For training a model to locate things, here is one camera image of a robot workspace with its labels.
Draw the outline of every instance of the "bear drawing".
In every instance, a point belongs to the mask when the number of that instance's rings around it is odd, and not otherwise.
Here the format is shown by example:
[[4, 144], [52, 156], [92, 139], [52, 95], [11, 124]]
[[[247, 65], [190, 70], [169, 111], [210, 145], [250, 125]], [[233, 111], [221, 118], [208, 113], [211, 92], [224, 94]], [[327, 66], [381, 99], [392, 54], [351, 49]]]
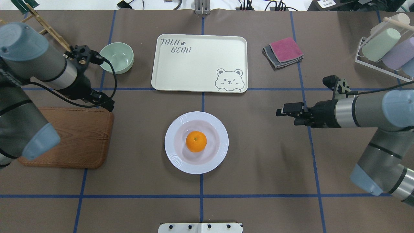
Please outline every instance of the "bear drawing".
[[225, 71], [224, 69], [217, 70], [216, 87], [226, 91], [241, 92], [244, 87], [244, 82], [241, 76], [243, 71], [237, 69], [235, 71]]

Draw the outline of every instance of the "brown table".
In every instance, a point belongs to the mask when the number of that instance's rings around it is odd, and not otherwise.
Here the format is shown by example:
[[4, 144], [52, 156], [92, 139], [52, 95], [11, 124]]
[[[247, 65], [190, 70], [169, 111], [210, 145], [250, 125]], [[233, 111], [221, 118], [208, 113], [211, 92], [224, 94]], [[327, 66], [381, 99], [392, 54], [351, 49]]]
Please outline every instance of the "brown table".
[[[125, 42], [135, 53], [119, 75], [115, 121], [107, 161], [96, 170], [25, 167], [0, 172], [1, 232], [157, 232], [160, 223], [242, 222], [244, 232], [413, 232], [414, 208], [356, 187], [351, 171], [375, 129], [308, 129], [276, 117], [287, 102], [313, 106], [332, 93], [322, 78], [336, 74], [351, 88], [397, 84], [395, 78], [354, 62], [361, 37], [379, 12], [236, 12], [203, 17], [179, 11], [40, 11], [70, 43], [100, 50]], [[17, 11], [0, 18], [21, 20]], [[40, 29], [36, 22], [31, 25]], [[249, 89], [241, 95], [166, 92], [151, 86], [160, 34], [242, 36], [248, 43]], [[292, 36], [304, 60], [273, 70], [261, 49]], [[51, 37], [51, 43], [58, 47]], [[97, 90], [113, 79], [91, 65]], [[70, 107], [46, 91], [26, 86], [39, 107]], [[223, 163], [203, 175], [175, 168], [164, 150], [171, 122], [205, 111], [229, 134]], [[411, 150], [404, 165], [414, 167]]]

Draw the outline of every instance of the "wooden cutting board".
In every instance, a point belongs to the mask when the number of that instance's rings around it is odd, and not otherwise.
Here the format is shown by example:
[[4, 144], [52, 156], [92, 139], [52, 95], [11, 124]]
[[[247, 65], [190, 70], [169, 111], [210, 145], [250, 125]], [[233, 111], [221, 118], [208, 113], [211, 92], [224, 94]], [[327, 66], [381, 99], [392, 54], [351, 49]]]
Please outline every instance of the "wooden cutting board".
[[34, 160], [19, 157], [26, 166], [98, 168], [106, 159], [113, 113], [105, 109], [40, 107], [60, 143]]

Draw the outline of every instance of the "orange fruit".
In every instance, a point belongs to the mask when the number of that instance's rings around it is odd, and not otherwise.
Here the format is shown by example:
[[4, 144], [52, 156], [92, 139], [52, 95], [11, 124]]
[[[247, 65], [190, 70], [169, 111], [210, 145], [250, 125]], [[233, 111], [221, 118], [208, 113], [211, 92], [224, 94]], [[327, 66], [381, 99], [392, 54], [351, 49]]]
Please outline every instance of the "orange fruit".
[[187, 148], [191, 152], [200, 152], [204, 150], [207, 145], [207, 138], [204, 133], [200, 131], [193, 131], [188, 134], [187, 139], [185, 140]]

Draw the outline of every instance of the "white plate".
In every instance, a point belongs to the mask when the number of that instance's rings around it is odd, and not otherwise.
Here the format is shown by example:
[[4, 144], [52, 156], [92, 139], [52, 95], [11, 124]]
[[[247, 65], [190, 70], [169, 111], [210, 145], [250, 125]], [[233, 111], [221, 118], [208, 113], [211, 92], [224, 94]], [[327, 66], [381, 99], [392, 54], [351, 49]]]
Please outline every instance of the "white plate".
[[[200, 131], [206, 135], [204, 150], [193, 153], [186, 144], [187, 135]], [[165, 151], [171, 163], [183, 172], [202, 174], [215, 169], [226, 157], [229, 136], [224, 125], [206, 112], [189, 112], [181, 115], [167, 130]]]
[[245, 92], [247, 42], [240, 36], [162, 34], [151, 85], [169, 91]]

